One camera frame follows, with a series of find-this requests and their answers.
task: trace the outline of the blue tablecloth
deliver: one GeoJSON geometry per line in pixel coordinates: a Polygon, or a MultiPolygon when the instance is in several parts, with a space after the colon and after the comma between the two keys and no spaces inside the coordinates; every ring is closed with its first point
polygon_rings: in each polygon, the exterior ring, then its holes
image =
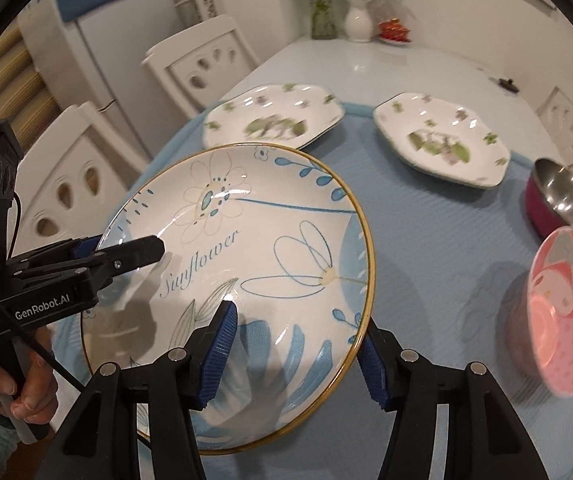
{"type": "MultiPolygon", "coordinates": [[[[405,165],[371,118],[372,108],[346,105],[345,119],[306,151],[326,162],[364,208],[377,256],[373,317],[402,346],[436,364],[479,360],[495,375],[529,431],[551,480],[573,478],[573,399],[551,396],[517,372],[504,329],[540,239],[523,208],[531,163],[513,154],[502,184],[477,190],[405,165]]],[[[204,114],[164,147],[134,186],[202,150],[204,114]]],[[[60,324],[56,355],[89,377],[79,320],[60,324]]],[[[357,362],[309,420],[272,444],[203,458],[209,480],[375,479],[394,415],[370,400],[357,362]]],[[[442,478],[447,408],[438,413],[432,478],[442,478]]]]}

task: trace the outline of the human hand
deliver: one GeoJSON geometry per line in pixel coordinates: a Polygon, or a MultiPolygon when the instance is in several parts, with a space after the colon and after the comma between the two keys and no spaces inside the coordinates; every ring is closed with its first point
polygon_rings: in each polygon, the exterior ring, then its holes
{"type": "MultiPolygon", "coordinates": [[[[51,350],[51,335],[47,327],[39,328],[36,340],[48,351],[51,350]]],[[[31,351],[31,366],[26,374],[26,382],[21,395],[10,406],[13,416],[29,424],[47,424],[57,409],[57,381],[53,369],[39,355],[31,351]]],[[[13,378],[0,367],[0,394],[13,396],[17,392],[13,378]]],[[[0,403],[0,413],[6,416],[0,403]]]]}

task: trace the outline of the screw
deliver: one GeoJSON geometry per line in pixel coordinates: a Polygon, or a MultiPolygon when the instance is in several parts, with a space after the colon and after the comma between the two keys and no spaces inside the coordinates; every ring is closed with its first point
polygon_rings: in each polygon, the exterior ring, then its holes
{"type": "Polygon", "coordinates": [[[102,368],[100,368],[100,374],[109,377],[113,375],[118,370],[118,367],[114,363],[104,363],[102,368]]]}
{"type": "Polygon", "coordinates": [[[471,363],[471,372],[473,372],[475,375],[484,375],[487,372],[487,367],[482,363],[471,363]]]}
{"type": "Polygon", "coordinates": [[[186,357],[186,350],[183,348],[173,348],[168,355],[171,361],[182,361],[182,359],[186,357]]]}
{"type": "Polygon", "coordinates": [[[399,356],[404,359],[407,363],[414,363],[419,359],[419,355],[415,350],[402,350],[399,356]]]}

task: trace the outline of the white ceramic plate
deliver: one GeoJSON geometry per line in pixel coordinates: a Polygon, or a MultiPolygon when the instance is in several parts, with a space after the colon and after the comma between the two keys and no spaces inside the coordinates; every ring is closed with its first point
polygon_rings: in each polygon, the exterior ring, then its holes
{"type": "Polygon", "coordinates": [[[414,168],[473,187],[494,187],[511,153],[475,112],[425,94],[379,105],[373,118],[393,149],[414,168]]]}
{"type": "MultiPolygon", "coordinates": [[[[313,413],[353,361],[375,290],[371,237],[346,186],[295,150],[215,148],[138,191],[100,248],[151,234],[161,261],[116,279],[82,316],[90,368],[151,363],[231,295],[239,327],[220,389],[192,413],[201,451],[247,449],[313,413]]],[[[143,406],[138,429],[148,434],[143,406]]]]}
{"type": "Polygon", "coordinates": [[[382,43],[386,43],[386,44],[393,45],[393,46],[407,46],[407,45],[410,45],[411,43],[413,43],[412,40],[409,40],[409,41],[387,40],[386,38],[383,38],[382,36],[378,36],[377,39],[380,40],[382,43]]]}
{"type": "Polygon", "coordinates": [[[259,86],[211,110],[204,121],[204,147],[260,141],[298,150],[345,113],[335,95],[320,86],[259,86]]]}

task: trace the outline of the white vase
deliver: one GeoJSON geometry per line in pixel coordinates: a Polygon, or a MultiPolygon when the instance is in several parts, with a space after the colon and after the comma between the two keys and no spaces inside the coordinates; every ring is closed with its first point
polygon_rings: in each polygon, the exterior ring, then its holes
{"type": "Polygon", "coordinates": [[[373,37],[373,20],[368,11],[368,2],[349,0],[348,12],[344,20],[344,32],[350,41],[366,43],[373,37]]]}

